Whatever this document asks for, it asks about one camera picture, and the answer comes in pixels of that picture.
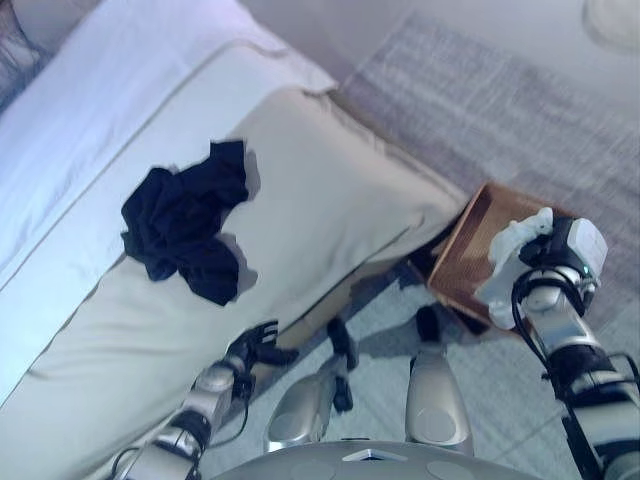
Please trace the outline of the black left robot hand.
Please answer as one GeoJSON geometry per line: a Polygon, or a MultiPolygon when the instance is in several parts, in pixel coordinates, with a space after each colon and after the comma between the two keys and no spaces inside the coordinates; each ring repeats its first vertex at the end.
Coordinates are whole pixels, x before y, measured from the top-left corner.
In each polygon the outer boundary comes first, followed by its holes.
{"type": "Polygon", "coordinates": [[[286,367],[299,356],[297,349],[277,345],[278,321],[269,320],[245,330],[227,348],[225,358],[241,364],[246,372],[256,364],[286,367]]]}

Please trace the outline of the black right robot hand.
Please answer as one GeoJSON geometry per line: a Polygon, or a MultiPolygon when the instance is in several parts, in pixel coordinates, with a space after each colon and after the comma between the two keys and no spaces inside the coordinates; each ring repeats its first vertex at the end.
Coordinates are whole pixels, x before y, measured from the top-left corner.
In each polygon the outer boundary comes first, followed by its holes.
{"type": "Polygon", "coordinates": [[[583,279],[599,280],[607,253],[603,235],[590,220],[559,216],[551,232],[525,244],[518,258],[529,267],[567,267],[583,279]]]}

